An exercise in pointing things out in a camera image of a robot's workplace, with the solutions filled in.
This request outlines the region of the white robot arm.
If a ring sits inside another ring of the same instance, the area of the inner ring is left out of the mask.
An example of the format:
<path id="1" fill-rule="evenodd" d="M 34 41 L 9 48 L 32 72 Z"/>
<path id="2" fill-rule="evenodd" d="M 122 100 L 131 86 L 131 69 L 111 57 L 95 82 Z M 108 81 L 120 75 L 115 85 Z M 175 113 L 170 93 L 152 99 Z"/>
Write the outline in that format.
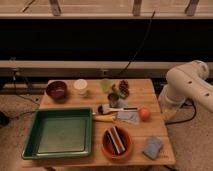
<path id="1" fill-rule="evenodd" d="M 200 60 L 171 68 L 158 97 L 163 119 L 170 120 L 187 98 L 213 112 L 213 85 L 206 82 L 208 76 L 208 65 Z"/>

